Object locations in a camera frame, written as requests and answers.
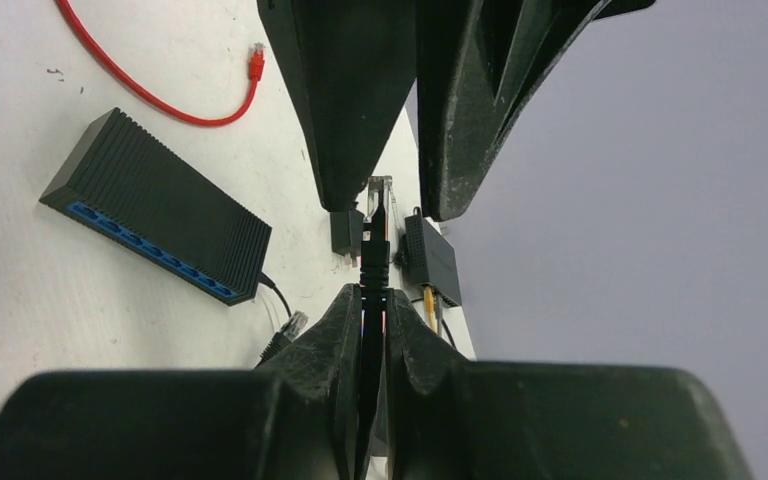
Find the small black wall adapter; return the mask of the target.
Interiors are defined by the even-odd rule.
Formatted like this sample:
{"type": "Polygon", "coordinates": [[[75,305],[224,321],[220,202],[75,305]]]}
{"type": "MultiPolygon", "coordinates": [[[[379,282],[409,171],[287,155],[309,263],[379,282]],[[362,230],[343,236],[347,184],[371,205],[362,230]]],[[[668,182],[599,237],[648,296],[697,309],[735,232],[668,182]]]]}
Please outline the small black wall adapter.
{"type": "Polygon", "coordinates": [[[364,232],[364,214],[357,209],[329,214],[331,251],[353,268],[358,266],[364,232]]]}

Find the small black labelled switch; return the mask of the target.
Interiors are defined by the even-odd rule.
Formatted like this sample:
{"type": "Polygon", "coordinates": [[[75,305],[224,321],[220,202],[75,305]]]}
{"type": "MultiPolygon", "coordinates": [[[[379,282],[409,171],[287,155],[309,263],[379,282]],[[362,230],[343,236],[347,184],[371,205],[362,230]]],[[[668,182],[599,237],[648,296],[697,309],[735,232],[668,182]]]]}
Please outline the small black labelled switch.
{"type": "Polygon", "coordinates": [[[256,295],[271,226],[120,108],[89,124],[40,201],[225,305],[256,295]]]}

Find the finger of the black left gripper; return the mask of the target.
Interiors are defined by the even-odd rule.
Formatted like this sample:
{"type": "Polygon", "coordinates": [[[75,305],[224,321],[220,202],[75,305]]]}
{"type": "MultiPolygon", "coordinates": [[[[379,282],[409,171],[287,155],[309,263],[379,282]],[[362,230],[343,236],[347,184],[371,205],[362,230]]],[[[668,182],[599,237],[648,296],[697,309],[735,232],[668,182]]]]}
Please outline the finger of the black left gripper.
{"type": "Polygon", "coordinates": [[[514,123],[590,23],[649,1],[420,1],[417,99],[423,213],[462,216],[514,123]]]}
{"type": "Polygon", "coordinates": [[[373,174],[416,79],[416,4],[266,0],[258,11],[321,206],[346,211],[373,174]]]}

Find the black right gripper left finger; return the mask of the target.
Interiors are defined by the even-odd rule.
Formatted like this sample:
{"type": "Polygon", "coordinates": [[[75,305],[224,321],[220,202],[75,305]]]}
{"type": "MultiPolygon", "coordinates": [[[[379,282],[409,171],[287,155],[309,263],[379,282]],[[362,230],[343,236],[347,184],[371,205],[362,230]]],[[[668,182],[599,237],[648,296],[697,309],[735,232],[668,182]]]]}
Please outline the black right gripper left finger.
{"type": "Polygon", "coordinates": [[[66,370],[0,410],[0,479],[358,479],[361,292],[259,367],[66,370]]]}

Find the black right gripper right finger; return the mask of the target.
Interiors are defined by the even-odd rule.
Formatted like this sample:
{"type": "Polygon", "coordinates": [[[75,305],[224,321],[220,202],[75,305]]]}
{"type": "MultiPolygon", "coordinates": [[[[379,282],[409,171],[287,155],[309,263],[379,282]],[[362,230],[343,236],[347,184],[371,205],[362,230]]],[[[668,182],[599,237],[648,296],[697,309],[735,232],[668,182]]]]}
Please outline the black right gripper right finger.
{"type": "Polygon", "coordinates": [[[387,315],[393,479],[749,479],[711,391],[675,368],[473,361],[403,292],[387,315]]]}

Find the large black network switch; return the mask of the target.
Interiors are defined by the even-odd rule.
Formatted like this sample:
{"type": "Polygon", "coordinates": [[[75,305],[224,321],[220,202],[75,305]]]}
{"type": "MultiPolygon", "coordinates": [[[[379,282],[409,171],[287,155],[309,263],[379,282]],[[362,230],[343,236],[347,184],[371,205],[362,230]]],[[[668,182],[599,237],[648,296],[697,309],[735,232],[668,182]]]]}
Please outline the large black network switch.
{"type": "Polygon", "coordinates": [[[394,262],[409,284],[431,287],[448,307],[462,305],[454,247],[419,207],[404,220],[394,262]]]}

